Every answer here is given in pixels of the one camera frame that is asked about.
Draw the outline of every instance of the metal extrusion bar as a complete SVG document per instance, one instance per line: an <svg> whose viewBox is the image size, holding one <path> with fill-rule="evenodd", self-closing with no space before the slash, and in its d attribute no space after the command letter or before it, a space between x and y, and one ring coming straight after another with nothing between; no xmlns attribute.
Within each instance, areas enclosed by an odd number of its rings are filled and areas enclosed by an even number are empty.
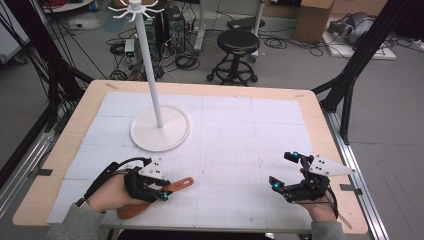
<svg viewBox="0 0 424 240"><path fill-rule="evenodd" d="M47 152L51 142L54 139L53 133L45 133L41 131L34 140L34 144L30 147L21 164L15 169L11 177L0 190L0 219L19 193L28 175L34 170L38 162Z"/></svg>
<svg viewBox="0 0 424 240"><path fill-rule="evenodd" d="M256 12L256 18L255 18L255 27L253 28L253 33L259 37L259 28L261 25L261 18L262 18L262 12L264 10L264 5L265 5L265 0L259 0L259 5L258 5L258 10ZM255 52L251 53L250 56L253 58L252 62L255 62L256 59L259 55L258 50L256 50Z"/></svg>
<svg viewBox="0 0 424 240"><path fill-rule="evenodd" d="M0 190L7 183L10 176L13 174L13 171L19 166L20 161L25 157L25 153L33 144L34 140L37 138L40 132L43 131L46 123L48 122L48 112L49 107L43 111L41 116L35 122L34 126L29 130L27 135L24 137L19 146L12 153L7 162L0 169Z"/></svg>
<svg viewBox="0 0 424 240"><path fill-rule="evenodd" d="M204 0L200 0L200 23L199 32L197 33L196 43L194 44L194 51L199 54L202 49L203 38L205 37L205 3Z"/></svg>
<svg viewBox="0 0 424 240"><path fill-rule="evenodd" d="M361 170L359 169L359 165L353 154L352 148L350 145L347 145L344 142L342 136L339 133L341 125L337 113L330 113L323 110L323 114L328 122L328 125L330 126L330 130L333 134L336 145L339 148L339 152L344 164L350 168L356 169L356 174L349 177L355 189L361 189L362 191L362 194L357 195L357 198L365 214L368 226L374 236L374 239L388 240L389 236L387 235L386 229L383 225L374 201L371 198L371 194L368 190L365 179L362 176Z"/></svg>

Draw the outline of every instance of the gray floor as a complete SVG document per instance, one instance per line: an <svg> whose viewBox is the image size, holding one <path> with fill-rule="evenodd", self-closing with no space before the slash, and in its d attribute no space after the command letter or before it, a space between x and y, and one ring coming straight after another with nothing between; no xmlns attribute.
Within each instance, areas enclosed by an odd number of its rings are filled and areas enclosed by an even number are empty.
<svg viewBox="0 0 424 240"><path fill-rule="evenodd" d="M105 44L119 32L130 28L126 22L111 23L107 10L96 13L102 26L95 31L78 33L75 38L106 76L113 70L114 58ZM229 20L220 16L207 26L226 29ZM265 18L264 30L285 29L295 21ZM200 66L195 71L173 71L158 81L191 84L209 83L206 75L222 55L216 48L218 32L205 37ZM79 69L103 79L76 44L68 42ZM312 89L336 77L348 60L330 57L325 48L321 57L309 50L289 44L286 49L271 49L262 44L256 63L259 77L252 87ZM424 111L421 92L424 90L424 55L403 47L391 49L395 61L372 60L357 81L353 97L349 137L362 174L390 239L420 239L424 236L424 198L421 156L424 148ZM166 70L174 69L172 65ZM10 157L29 128L46 106L46 97L30 64L0 66L0 166ZM28 180L14 203L0 220L0 239L41 239L47 228L18 227L12 217L31 181ZM277 239L297 239L295 235L277 235ZM349 235L347 239L372 239L371 234Z"/></svg>

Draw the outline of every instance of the white coat rack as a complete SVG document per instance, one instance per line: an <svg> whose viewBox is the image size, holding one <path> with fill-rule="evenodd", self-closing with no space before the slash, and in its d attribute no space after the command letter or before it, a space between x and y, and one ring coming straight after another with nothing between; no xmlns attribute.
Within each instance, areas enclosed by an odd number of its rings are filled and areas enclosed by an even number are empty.
<svg viewBox="0 0 424 240"><path fill-rule="evenodd" d="M133 14L130 22L135 20L153 102L153 109L141 112L134 118L131 124L131 137L139 147L146 151L169 151L178 147L186 140L190 132L190 123L187 116L181 110L171 106L160 106L159 104L143 15L147 18L152 18L146 14L146 11L158 13L163 11L163 9L153 10L148 8L155 6L158 1L151 5L141 5L141 0L130 0L129 5L125 4L123 0L121 2L127 8L114 9L109 7L109 9L116 12L125 11L120 16L114 16L114 18L123 18L129 13Z"/></svg>

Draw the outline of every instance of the wooden handle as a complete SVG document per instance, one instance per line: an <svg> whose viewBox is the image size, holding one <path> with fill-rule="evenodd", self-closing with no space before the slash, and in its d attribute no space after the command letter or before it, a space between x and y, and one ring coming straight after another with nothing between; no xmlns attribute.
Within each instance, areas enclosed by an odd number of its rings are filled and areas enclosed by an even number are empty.
<svg viewBox="0 0 424 240"><path fill-rule="evenodd" d="M179 181L173 182L169 184L168 186L164 186L163 188L161 188L161 190L176 192L178 190L181 190L183 188L193 185L193 183L194 183L194 179L192 177L187 177ZM132 217L137 216L146 208L148 208L150 205L152 205L152 203L149 203L149 202L144 202L142 204L125 205L123 207L116 209L116 212L120 219L126 220L126 219L130 219Z"/></svg>

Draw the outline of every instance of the grid sheet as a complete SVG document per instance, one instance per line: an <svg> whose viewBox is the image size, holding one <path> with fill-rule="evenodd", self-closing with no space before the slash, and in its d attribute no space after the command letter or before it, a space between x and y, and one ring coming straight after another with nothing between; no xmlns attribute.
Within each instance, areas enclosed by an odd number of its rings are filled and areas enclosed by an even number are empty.
<svg viewBox="0 0 424 240"><path fill-rule="evenodd" d="M109 93L68 169L48 223L62 222L70 204L111 162L160 157L166 179L193 177L194 184L129 220L109 211L103 224L188 230L310 229L307 212L286 203L268 183L270 175L287 185L302 180L300 165L285 160L284 152L313 154L296 101L165 94L159 99L187 115L191 125L187 140L166 153L140 149L131 139L130 126L139 112L152 108L151 96Z"/></svg>

